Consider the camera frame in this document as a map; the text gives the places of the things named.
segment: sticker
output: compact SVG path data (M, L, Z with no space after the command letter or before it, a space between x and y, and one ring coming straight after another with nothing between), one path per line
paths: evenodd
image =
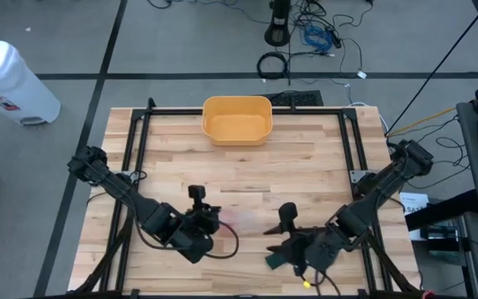
M6 111L19 111L20 107L14 105L9 99L4 96L0 96L0 107Z
M367 76L367 75L366 75L365 72L359 71L359 72L357 72L357 76L359 76L359 77L361 77L361 78L363 78L363 79L366 79L366 76Z

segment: metal bracket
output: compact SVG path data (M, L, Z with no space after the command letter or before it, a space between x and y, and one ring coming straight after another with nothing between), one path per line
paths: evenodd
M355 111L355 108L342 108L341 110L344 116L351 120L357 121L357 111Z
M350 170L349 177L352 180L352 184L356 184L365 176L366 174L372 174L371 170Z

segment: yellow cable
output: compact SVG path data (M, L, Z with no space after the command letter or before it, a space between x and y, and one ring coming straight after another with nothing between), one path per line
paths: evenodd
M434 118L437 118L438 116L441 116L441 115L444 115L445 113L449 113L453 110L455 110L456 108L455 107L452 107L452 108L447 108L445 109L444 111L442 112L439 112L439 113L436 113L435 115L431 115L431 116L428 116L422 120L419 120L411 125L408 125L406 127L403 127L399 130L395 130L394 132L390 133L390 134L387 134L387 137L393 137L393 136L396 136L396 133L400 133L400 132L403 132L404 130L408 130L408 129L411 129L412 127L416 126L416 125L420 125L422 122L425 122L425 121L428 121L428 120L432 120Z

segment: white trash can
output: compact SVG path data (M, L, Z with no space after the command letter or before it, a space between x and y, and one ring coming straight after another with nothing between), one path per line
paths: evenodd
M17 49L0 41L0 112L20 125L39 125L54 121L60 108Z

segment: red label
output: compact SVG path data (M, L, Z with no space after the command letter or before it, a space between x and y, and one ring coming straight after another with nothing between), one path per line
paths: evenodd
M0 107L6 111L18 111L20 107L14 105L9 99L4 96L0 96Z

